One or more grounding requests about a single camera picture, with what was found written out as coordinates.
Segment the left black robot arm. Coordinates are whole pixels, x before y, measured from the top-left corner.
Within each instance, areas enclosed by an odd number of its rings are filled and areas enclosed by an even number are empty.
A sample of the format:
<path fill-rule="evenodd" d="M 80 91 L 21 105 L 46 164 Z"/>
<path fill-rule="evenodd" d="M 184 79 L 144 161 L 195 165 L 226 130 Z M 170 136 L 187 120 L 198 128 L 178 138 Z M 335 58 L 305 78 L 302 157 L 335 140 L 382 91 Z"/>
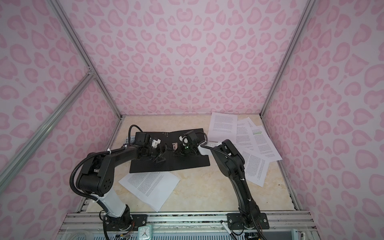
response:
<path fill-rule="evenodd" d="M 103 230 L 132 231 L 135 221 L 130 208 L 124 204 L 113 189 L 115 168 L 132 160 L 165 161 L 167 146 L 160 139 L 154 139 L 141 129 L 135 134 L 135 140 L 121 148 L 104 152 L 90 153 L 80 161 L 70 175 L 69 185 L 72 191 L 95 201 L 102 210 L 100 218 Z"/>

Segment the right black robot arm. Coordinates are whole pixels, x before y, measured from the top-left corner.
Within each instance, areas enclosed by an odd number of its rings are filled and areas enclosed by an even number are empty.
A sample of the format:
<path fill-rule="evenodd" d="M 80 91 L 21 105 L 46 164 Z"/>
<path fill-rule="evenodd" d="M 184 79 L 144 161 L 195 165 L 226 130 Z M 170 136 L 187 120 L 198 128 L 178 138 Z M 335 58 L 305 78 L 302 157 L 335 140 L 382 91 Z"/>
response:
<path fill-rule="evenodd" d="M 218 146 L 210 147 L 208 142 L 182 140 L 172 144 L 176 156 L 203 156 L 203 150 L 209 150 L 221 173 L 227 177 L 235 191 L 238 209 L 243 226 L 258 231 L 270 228 L 267 215 L 260 211 L 252 197 L 245 173 L 245 159 L 230 140 L 225 140 Z"/>

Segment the black file folder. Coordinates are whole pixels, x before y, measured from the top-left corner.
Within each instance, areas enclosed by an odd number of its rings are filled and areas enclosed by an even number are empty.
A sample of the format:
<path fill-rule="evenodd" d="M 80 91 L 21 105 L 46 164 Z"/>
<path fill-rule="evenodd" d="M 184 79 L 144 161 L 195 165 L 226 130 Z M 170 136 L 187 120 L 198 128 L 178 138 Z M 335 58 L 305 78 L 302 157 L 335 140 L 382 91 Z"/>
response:
<path fill-rule="evenodd" d="M 204 129 L 191 129 L 194 130 L 199 138 L 198 143 L 205 140 L 206 134 Z M 169 172 L 186 170 L 193 168 L 202 168 L 210 166 L 210 160 L 207 155 L 199 155 L 192 157 L 178 157 L 174 156 L 173 143 L 178 143 L 179 137 L 191 130 L 182 130 L 174 132 L 144 132 L 149 133 L 153 139 L 160 139 L 160 147 L 167 147 L 165 155 L 166 161 L 161 163 L 154 163 L 154 161 L 140 161 L 133 160 L 131 162 L 130 173 L 146 173 L 146 172 Z"/>

